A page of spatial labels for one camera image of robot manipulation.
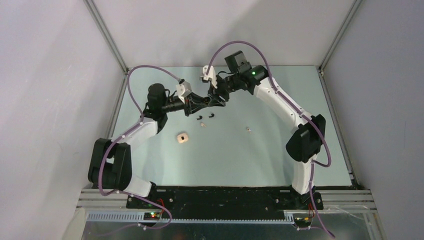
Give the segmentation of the black earbud charging case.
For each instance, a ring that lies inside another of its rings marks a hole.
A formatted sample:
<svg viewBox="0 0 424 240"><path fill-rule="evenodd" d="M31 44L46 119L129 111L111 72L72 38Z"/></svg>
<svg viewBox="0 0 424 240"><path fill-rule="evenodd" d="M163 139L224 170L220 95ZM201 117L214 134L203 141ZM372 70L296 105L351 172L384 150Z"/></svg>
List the black earbud charging case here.
<svg viewBox="0 0 424 240"><path fill-rule="evenodd" d="M213 101L213 99L210 97L210 96L207 96L207 97L205 97L204 99L203 99L203 102L208 106L208 107L210 107L211 105L212 105L212 101Z"/></svg>

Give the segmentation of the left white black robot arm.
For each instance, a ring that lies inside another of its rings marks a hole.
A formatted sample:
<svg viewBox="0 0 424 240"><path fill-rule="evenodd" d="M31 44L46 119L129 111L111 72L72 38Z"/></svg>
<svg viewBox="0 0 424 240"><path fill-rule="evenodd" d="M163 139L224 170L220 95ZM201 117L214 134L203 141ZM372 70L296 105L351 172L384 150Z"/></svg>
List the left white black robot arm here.
<svg viewBox="0 0 424 240"><path fill-rule="evenodd" d="M175 93L171 94L160 83L149 86L147 103L139 119L115 140L99 138L95 141L88 181L103 190L137 195L145 208L156 206L158 194L151 190L154 183L133 173L132 153L165 127L168 113L183 110L189 116L212 105L211 94L200 96L188 87L187 82L178 84Z"/></svg>

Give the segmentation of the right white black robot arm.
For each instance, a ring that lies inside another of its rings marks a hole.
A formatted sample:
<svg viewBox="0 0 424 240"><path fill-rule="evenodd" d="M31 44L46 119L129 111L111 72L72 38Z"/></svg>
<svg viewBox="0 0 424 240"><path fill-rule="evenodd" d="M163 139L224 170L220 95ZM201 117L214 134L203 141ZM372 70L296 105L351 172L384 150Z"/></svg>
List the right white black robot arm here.
<svg viewBox="0 0 424 240"><path fill-rule="evenodd" d="M286 123L292 136L285 145L288 155L294 160L291 188L291 204L304 209L311 202L309 192L314 187L312 164L316 161L323 145L326 119L312 115L297 104L278 85L275 78L262 65L252 66L239 50L225 58L229 75L222 78L209 64L202 68L201 80L210 83L209 93L220 100L229 101L230 93L248 91L262 100Z"/></svg>

